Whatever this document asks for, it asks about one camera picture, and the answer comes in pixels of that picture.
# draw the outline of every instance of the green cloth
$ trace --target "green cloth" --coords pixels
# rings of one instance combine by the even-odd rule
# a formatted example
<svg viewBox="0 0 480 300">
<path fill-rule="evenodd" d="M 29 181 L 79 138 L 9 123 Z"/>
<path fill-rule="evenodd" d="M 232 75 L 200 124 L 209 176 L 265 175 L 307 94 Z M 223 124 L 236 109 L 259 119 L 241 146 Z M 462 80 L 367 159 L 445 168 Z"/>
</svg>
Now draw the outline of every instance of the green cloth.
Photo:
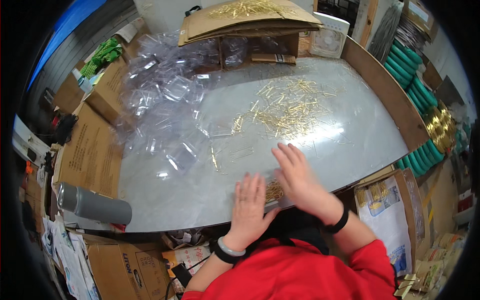
<svg viewBox="0 0 480 300">
<path fill-rule="evenodd" d="M 122 54 L 122 48 L 115 38 L 109 38 L 98 45 L 92 59 L 80 70 L 80 74 L 90 79 L 107 62 L 112 62 Z"/>
</svg>

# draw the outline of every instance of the white fan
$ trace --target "white fan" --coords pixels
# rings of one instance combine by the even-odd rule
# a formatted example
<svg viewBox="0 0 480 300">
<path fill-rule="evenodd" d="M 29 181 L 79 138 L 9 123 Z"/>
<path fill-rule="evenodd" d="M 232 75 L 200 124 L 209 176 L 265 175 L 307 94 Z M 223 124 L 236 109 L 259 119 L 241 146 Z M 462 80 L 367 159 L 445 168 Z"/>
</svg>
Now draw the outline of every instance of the white fan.
<svg viewBox="0 0 480 300">
<path fill-rule="evenodd" d="M 314 12 L 313 15 L 324 27 L 313 32 L 309 52 L 324 57 L 340 58 L 350 23 L 320 12 Z"/>
</svg>

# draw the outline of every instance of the blue tarp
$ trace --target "blue tarp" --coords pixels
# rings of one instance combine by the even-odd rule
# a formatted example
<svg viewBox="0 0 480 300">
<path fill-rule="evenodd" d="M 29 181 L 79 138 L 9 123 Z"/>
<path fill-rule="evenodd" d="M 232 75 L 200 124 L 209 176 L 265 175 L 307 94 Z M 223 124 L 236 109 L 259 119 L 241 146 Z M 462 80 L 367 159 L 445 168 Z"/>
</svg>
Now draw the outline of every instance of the blue tarp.
<svg viewBox="0 0 480 300">
<path fill-rule="evenodd" d="M 53 52 L 60 46 L 60 44 L 77 28 L 80 23 L 89 15 L 96 11 L 107 0 L 76 0 L 66 12 L 60 17 L 53 27 L 54 33 L 48 42 L 48 45 L 43 51 L 42 57 L 35 67 L 32 79 L 28 85 L 28 90 L 32 86 L 33 81 L 37 77 L 40 70 L 43 68 L 47 60 L 52 56 Z"/>
</svg>

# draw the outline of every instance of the black wristband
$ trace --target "black wristband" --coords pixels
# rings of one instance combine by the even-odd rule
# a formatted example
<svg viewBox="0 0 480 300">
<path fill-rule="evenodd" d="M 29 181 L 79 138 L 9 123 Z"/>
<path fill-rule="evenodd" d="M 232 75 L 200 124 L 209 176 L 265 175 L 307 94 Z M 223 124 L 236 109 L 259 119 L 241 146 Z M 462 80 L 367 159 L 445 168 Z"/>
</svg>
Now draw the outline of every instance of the black wristband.
<svg viewBox="0 0 480 300">
<path fill-rule="evenodd" d="M 223 252 L 222 248 L 220 248 L 218 243 L 215 243 L 215 245 L 213 246 L 213 252 L 221 261 L 227 264 L 235 264 L 237 261 L 239 261 L 243 257 L 243 256 L 231 256 L 230 254 Z"/>
<path fill-rule="evenodd" d="M 331 234 L 335 234 L 339 232 L 347 223 L 348 221 L 348 211 L 349 209 L 343 205 L 343 215 L 340 218 L 340 221 L 336 223 L 335 225 L 327 225 L 325 226 L 325 231 Z"/>
</svg>

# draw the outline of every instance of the hand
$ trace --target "hand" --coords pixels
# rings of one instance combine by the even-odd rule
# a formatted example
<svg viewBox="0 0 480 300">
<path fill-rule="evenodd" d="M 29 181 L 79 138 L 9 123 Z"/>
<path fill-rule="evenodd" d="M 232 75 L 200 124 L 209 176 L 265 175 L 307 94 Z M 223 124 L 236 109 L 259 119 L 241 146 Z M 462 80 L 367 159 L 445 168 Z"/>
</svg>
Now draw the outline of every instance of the hand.
<svg viewBox="0 0 480 300">
<path fill-rule="evenodd" d="M 223 237 L 225 246 L 241 252 L 267 230 L 281 208 L 269 211 L 264 218 L 265 191 L 265 178 L 258 173 L 252 179 L 245 174 L 242 186 L 237 182 L 230 231 Z"/>
<path fill-rule="evenodd" d="M 281 167 L 275 170 L 275 177 L 287 197 L 324 224 L 336 224 L 342 217 L 343 205 L 320 185 L 302 151 L 292 144 L 278 143 L 272 153 Z"/>
</svg>

